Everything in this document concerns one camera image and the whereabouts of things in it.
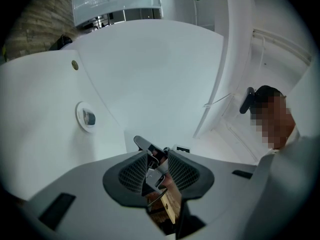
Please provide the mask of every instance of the black plastic part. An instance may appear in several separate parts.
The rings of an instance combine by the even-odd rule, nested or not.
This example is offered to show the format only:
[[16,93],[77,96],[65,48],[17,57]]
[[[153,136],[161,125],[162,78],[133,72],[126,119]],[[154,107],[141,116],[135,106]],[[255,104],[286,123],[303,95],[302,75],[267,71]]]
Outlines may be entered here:
[[[147,175],[147,157],[148,154],[146,151],[142,151],[139,154],[136,154],[116,165],[111,167],[109,170],[105,172],[102,178],[103,187],[105,191],[109,194],[109,196],[118,202],[122,206],[127,207],[139,207],[139,208],[147,208],[148,203],[147,199],[142,196],[143,184]],[[136,177],[135,180],[139,180],[141,182],[135,182],[134,184],[139,185],[141,187],[141,192],[137,193],[130,189],[128,189],[124,184],[120,181],[121,173],[129,168],[130,166],[134,166],[137,161],[145,158],[145,168],[140,168],[141,175],[144,174],[144,178]]]
[[240,105],[240,113],[245,114],[251,105],[255,103],[255,89],[248,87]]
[[155,192],[155,190],[150,187],[147,183],[146,183],[146,179],[144,179],[143,185],[142,185],[142,193],[141,195],[144,197],[152,192]]
[[66,46],[67,44],[72,43],[72,40],[70,37],[66,36],[66,35],[62,35],[51,47],[50,47],[50,51],[57,51],[57,50],[61,50],[64,46]]
[[96,116],[93,113],[88,112],[88,117],[89,117],[89,119],[88,119],[87,124],[89,126],[94,126],[96,124]]
[[160,223],[159,228],[163,231],[163,233],[166,236],[174,234],[176,232],[176,224],[172,224],[169,218],[167,218],[164,222]]
[[186,152],[186,153],[190,153],[190,149],[179,147],[179,146],[176,147],[176,150],[177,151],[183,151],[183,152]]
[[157,213],[161,213],[161,212],[164,212],[166,210],[165,207],[161,207],[159,209],[155,209],[155,210],[151,210],[148,212],[149,215],[152,215],[152,214],[157,214]]
[[83,26],[83,28],[84,28],[85,30],[91,29],[91,28],[93,28],[93,27],[94,27],[94,24],[93,24],[93,23],[89,23],[89,24]]
[[157,151],[156,155],[153,155],[158,161],[160,161],[163,157],[167,157],[167,154],[158,146],[152,144],[150,141],[146,140],[145,138],[137,135],[133,138],[134,143],[138,146],[139,150],[150,151]]
[[186,201],[181,203],[179,221],[176,226],[175,238],[181,239],[203,228],[206,224],[197,216],[190,214]]
[[232,172],[232,174],[234,174],[234,175],[238,175],[238,176],[240,176],[240,177],[243,177],[243,178],[246,178],[246,179],[251,179],[251,177],[252,177],[252,175],[253,175],[253,173],[251,173],[251,172],[246,172],[246,171],[243,171],[243,170],[234,170],[233,172]]
[[76,196],[72,194],[61,193],[43,212],[39,220],[48,228],[55,230],[75,199]]

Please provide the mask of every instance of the white wall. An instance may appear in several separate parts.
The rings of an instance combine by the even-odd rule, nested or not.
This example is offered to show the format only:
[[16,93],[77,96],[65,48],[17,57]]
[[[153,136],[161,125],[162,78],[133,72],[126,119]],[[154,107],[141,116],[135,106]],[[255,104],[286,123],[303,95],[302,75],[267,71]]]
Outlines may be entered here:
[[254,38],[247,71],[242,77],[237,93],[242,95],[248,87],[258,89],[268,85],[288,95],[306,72],[307,65],[289,51],[266,42],[259,69],[262,50],[261,40]]
[[[123,130],[74,50],[36,53],[1,65],[0,99],[0,177],[19,198],[28,200],[74,167],[126,153]],[[79,102],[92,106],[95,133],[78,125]]]
[[314,53],[313,38],[288,0],[254,0],[253,27],[262,29],[299,45]]
[[307,72],[287,97],[288,107],[301,136],[320,135],[320,55],[311,63]]
[[[210,103],[235,92],[240,84],[250,54],[252,36],[251,0],[215,0],[215,32],[227,39],[223,44],[222,68],[219,69],[217,82],[210,97]],[[219,122],[230,100],[222,100],[206,109],[203,124],[198,127],[197,136],[210,131]]]
[[227,141],[228,139],[222,138],[218,132],[212,130],[199,139],[193,139],[188,147],[190,147],[190,152],[197,156],[241,163],[239,156],[232,150]]
[[197,24],[205,29],[215,31],[215,0],[197,0]]
[[194,0],[160,0],[164,20],[195,24]]
[[265,151],[267,151],[268,148],[261,145],[257,149],[257,147],[250,142],[250,145],[248,145],[246,140],[251,137],[251,132],[249,129],[250,124],[248,122],[246,123],[248,127],[243,129],[238,128],[234,123],[222,119],[218,122],[215,130],[227,142],[234,154],[236,154],[240,163],[256,165],[259,162],[260,157],[265,154]]

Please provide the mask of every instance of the person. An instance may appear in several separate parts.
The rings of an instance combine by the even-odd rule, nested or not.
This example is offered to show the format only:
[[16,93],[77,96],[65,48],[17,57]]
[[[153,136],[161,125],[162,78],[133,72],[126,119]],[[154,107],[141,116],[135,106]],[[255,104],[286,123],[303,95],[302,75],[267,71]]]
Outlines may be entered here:
[[300,137],[291,111],[286,106],[286,96],[278,89],[261,86],[255,92],[254,103],[249,109],[257,130],[262,131],[262,137],[267,139],[268,147],[274,153]]

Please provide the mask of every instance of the wooden block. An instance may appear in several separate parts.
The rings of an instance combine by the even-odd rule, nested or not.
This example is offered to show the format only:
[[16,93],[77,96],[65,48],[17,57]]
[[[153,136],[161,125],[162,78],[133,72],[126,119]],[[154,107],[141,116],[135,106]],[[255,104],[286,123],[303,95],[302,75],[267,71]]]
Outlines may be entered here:
[[166,194],[163,195],[163,197],[161,197],[161,202],[166,210],[166,213],[168,214],[172,224],[176,224],[176,215],[175,215],[175,211],[172,208],[169,199],[167,197]]
[[174,197],[172,196],[171,192],[170,191],[167,191],[165,193],[166,197],[168,198],[169,200],[169,203],[174,211],[174,214],[175,214],[175,219],[178,220],[179,219],[179,216],[180,216],[180,210],[181,210],[181,207],[180,207],[180,204],[179,202],[177,202]]

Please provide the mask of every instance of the white shirt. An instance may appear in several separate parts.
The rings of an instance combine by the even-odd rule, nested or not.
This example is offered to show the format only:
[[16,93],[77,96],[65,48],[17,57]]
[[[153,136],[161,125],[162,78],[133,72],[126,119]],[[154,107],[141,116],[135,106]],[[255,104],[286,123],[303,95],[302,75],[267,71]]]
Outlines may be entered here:
[[[298,128],[297,126],[295,126],[293,128],[293,131],[291,132],[290,136],[288,137],[288,139],[286,140],[286,143],[285,143],[285,146],[290,144],[290,143],[293,143],[295,141],[297,141],[298,139],[300,138],[300,134],[299,134],[299,131],[298,131]],[[279,149],[270,149],[266,154],[266,155],[271,155],[271,154],[276,154],[279,152]]]

